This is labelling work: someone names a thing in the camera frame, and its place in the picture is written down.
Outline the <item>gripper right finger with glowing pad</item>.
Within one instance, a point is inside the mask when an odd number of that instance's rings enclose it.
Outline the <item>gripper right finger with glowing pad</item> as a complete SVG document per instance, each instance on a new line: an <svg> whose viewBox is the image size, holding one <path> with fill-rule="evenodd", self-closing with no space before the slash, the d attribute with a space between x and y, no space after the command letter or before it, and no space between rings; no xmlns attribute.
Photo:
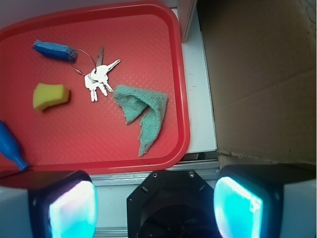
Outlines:
<svg viewBox="0 0 317 238"><path fill-rule="evenodd" d="M227 165L219 172L213 207L223 238L315 238L316 167Z"/></svg>

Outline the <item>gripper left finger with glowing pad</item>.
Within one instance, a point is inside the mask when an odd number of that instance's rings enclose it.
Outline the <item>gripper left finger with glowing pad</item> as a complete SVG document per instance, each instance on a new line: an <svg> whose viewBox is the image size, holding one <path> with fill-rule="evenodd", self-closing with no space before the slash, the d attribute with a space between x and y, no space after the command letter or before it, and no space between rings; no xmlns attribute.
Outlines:
<svg viewBox="0 0 317 238"><path fill-rule="evenodd" d="M85 171L0 174L2 238L92 238L97 189Z"/></svg>

